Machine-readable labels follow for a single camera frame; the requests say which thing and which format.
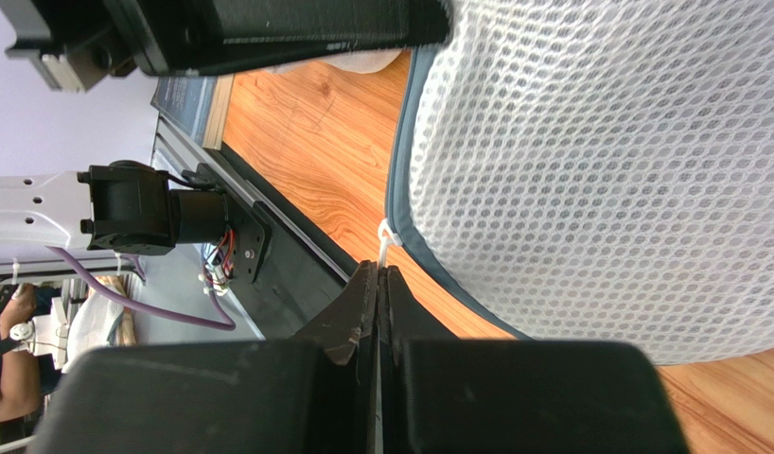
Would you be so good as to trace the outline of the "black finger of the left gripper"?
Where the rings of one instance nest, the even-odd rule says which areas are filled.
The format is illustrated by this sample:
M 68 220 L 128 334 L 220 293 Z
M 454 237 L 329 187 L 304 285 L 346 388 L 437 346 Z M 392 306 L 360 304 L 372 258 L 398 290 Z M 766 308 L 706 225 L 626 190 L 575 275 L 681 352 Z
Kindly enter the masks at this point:
M 453 5 L 434 0 L 108 1 L 136 64 L 153 77 L 215 77 L 342 53 L 449 41 Z

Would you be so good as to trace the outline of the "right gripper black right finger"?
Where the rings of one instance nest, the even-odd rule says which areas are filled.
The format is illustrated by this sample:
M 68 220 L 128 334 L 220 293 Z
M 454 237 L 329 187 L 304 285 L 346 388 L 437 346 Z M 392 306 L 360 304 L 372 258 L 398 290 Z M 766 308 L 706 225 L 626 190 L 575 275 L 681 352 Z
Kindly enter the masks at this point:
M 463 340 L 380 273 L 388 453 L 685 453 L 655 367 L 636 347 Z

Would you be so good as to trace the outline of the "white mesh laundry bag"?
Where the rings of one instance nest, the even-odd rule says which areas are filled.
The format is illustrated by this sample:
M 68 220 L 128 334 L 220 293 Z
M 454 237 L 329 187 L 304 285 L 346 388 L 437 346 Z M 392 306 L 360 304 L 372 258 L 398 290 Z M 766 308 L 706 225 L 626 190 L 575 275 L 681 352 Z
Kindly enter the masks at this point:
M 774 348 L 774 1 L 456 1 L 380 226 L 521 339 Z

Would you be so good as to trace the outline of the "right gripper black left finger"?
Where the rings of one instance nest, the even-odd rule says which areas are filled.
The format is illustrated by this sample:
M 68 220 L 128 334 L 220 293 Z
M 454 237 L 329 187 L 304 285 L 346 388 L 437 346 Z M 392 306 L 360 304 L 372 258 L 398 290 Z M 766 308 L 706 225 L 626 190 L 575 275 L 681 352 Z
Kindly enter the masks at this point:
M 378 265 L 286 340 L 94 350 L 31 453 L 372 453 Z

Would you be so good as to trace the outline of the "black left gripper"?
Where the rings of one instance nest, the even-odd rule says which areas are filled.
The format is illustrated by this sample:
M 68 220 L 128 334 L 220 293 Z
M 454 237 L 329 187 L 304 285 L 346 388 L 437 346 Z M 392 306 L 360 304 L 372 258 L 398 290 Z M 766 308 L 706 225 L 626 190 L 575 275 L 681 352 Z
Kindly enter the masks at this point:
M 103 1 L 0 0 L 16 39 L 11 59 L 30 61 L 50 89 L 86 93 L 136 69 Z

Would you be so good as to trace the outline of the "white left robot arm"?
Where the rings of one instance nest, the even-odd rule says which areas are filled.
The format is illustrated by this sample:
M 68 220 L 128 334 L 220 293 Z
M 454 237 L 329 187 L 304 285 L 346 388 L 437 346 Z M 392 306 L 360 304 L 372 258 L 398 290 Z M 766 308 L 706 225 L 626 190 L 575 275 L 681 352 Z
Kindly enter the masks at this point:
M 83 93 L 134 70 L 228 76 L 346 52 L 445 44 L 448 1 L 2 1 L 25 59 L 54 90 Z M 135 161 L 0 177 L 0 243 L 164 255 L 221 238 L 231 212 L 213 188 L 170 187 Z

